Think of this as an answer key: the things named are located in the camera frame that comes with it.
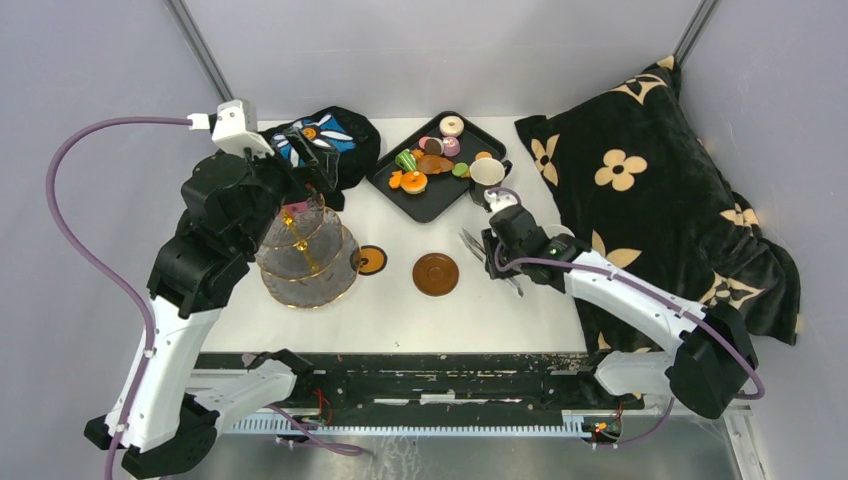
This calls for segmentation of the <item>metal tongs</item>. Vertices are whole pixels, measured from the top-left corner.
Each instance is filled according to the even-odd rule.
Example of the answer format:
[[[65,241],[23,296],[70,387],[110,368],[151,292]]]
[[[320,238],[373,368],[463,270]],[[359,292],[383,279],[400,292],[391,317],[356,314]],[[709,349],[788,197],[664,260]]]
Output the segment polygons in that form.
[[[480,240],[478,240],[466,229],[462,229],[460,231],[460,238],[463,244],[465,245],[466,249],[469,250],[472,255],[483,264],[484,270],[489,275],[491,280],[498,280],[509,284],[520,298],[524,297],[524,291],[520,283],[514,277],[506,276],[505,274],[501,274],[497,271],[494,265],[492,254],[487,249],[486,245],[484,245]]]

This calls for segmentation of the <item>green cake slice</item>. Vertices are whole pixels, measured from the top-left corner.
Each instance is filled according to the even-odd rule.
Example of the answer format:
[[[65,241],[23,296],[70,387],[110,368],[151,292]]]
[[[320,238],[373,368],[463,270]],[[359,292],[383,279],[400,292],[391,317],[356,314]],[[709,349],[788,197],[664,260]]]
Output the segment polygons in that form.
[[[404,172],[414,172],[418,170],[418,163],[415,155],[409,149],[403,149],[394,158],[394,163]]]

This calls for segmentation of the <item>orange donut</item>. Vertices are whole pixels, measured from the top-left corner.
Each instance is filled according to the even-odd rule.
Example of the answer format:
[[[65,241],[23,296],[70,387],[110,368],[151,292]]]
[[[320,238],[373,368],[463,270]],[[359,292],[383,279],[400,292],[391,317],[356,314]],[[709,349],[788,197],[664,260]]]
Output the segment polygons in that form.
[[[428,185],[428,177],[420,171],[409,171],[400,177],[399,187],[407,194],[423,193]]]

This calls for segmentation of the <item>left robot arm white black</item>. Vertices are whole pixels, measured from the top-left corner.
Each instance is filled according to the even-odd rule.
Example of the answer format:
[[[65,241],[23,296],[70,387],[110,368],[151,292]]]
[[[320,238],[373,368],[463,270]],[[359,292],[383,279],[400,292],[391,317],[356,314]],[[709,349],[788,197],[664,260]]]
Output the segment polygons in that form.
[[[287,399],[313,372],[282,349],[262,353],[241,376],[196,394],[187,383],[201,348],[235,286],[248,273],[285,203],[336,187],[338,150],[284,131],[288,155],[247,132],[200,161],[181,188],[185,204],[174,236],[159,250],[137,363],[113,410],[90,420],[85,437],[122,450],[135,479],[188,472],[223,431]]]

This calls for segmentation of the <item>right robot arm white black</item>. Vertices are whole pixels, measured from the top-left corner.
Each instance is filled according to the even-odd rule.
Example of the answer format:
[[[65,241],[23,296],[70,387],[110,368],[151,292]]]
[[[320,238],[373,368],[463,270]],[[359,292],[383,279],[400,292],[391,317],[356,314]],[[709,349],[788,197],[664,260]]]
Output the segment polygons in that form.
[[[601,308],[658,346],[605,354],[593,376],[609,394],[672,397],[708,419],[735,400],[764,397],[758,358],[737,310],[686,300],[614,266],[568,233],[551,236],[520,204],[491,211],[482,236],[494,277],[524,275]]]

